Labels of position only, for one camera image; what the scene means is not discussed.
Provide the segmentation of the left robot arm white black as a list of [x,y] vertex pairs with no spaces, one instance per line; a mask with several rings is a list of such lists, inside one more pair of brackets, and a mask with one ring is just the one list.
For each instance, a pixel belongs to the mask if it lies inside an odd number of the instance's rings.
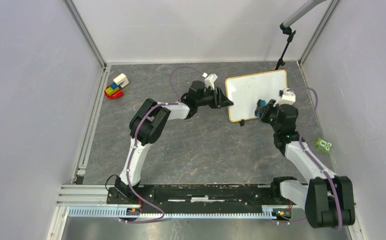
[[115,180],[114,187],[126,204],[138,198],[136,187],[151,146],[160,138],[168,121],[187,120],[199,107],[221,109],[233,106],[221,87],[196,80],[177,102],[158,102],[148,98],[129,123],[130,147],[123,170]]

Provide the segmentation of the blue whiteboard eraser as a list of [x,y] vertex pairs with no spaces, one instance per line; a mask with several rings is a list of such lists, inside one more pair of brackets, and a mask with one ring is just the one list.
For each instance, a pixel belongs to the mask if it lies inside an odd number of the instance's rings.
[[265,109],[266,109],[267,102],[265,100],[259,99],[256,103],[256,109],[254,111],[254,114],[256,117],[261,118]]

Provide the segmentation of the white whiteboard yellow frame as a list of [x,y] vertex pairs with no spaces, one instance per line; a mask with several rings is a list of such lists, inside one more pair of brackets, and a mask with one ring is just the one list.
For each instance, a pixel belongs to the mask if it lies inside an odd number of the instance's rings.
[[232,123],[256,119],[257,102],[279,99],[279,91],[288,87],[284,69],[229,77],[225,80],[225,95],[233,102],[228,107]]

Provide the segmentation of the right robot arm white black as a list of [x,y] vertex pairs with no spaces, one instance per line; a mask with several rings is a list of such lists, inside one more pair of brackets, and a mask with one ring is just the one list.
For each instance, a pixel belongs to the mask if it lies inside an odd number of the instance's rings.
[[309,149],[296,130],[299,111],[290,104],[259,100],[255,115],[271,125],[275,147],[302,174],[307,184],[294,177],[276,177],[270,189],[270,199],[276,204],[290,200],[305,212],[313,228],[337,228],[356,222],[353,183],[328,169]]

